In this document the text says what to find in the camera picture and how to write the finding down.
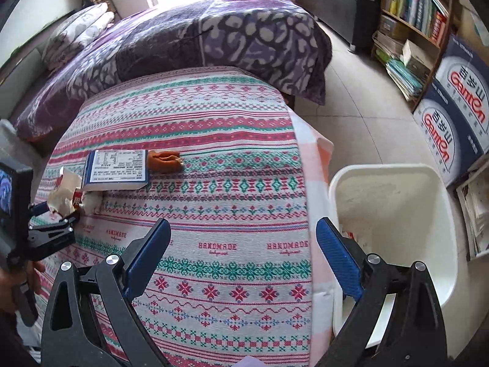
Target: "camera screen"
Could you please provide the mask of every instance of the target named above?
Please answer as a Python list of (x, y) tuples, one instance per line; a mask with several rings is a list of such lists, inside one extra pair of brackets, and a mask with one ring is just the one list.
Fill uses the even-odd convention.
[(0, 208), (8, 216), (12, 216), (12, 178), (0, 169)]

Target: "silver screw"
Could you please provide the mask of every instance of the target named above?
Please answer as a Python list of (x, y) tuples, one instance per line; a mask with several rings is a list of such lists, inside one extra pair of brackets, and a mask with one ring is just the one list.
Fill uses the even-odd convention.
[(414, 264), (414, 267), (420, 272), (426, 269), (426, 265), (423, 262), (419, 262), (419, 261)]
[(66, 272), (66, 271), (70, 270), (71, 268), (72, 268), (72, 263), (70, 261), (66, 261), (66, 262), (63, 262), (61, 264), (61, 270), (63, 272)]
[(105, 259), (105, 262), (107, 262), (108, 265), (115, 265), (117, 262), (119, 262), (119, 256), (118, 255), (109, 255)]
[(367, 261), (373, 265), (377, 265), (381, 261), (381, 257), (379, 257), (377, 254), (370, 254), (367, 257)]

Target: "orange cloth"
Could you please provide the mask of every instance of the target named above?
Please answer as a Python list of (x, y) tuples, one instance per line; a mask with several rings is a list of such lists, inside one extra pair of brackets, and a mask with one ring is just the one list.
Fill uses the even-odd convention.
[(183, 160), (180, 152), (148, 152), (148, 168), (151, 171), (162, 172), (163, 174), (173, 174), (183, 170)]

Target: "orange and white cloth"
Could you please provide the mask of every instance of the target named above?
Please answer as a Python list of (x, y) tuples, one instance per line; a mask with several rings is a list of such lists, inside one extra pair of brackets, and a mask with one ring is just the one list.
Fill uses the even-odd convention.
[(333, 144), (289, 110), (306, 184), (307, 218), (312, 259), (312, 333), (309, 366), (328, 350), (333, 332), (333, 291), (336, 278), (316, 241), (317, 221), (329, 215), (328, 166)]

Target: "human hand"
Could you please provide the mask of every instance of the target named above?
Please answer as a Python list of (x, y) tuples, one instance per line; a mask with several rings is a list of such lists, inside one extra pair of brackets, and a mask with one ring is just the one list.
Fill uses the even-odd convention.
[(41, 281), (36, 271), (44, 272), (46, 270), (42, 262), (28, 262), (27, 268), (21, 272), (7, 273), (0, 269), (0, 309), (7, 313), (15, 313), (17, 306), (12, 300), (12, 287), (25, 282), (27, 279), (29, 288), (36, 294), (41, 293)]

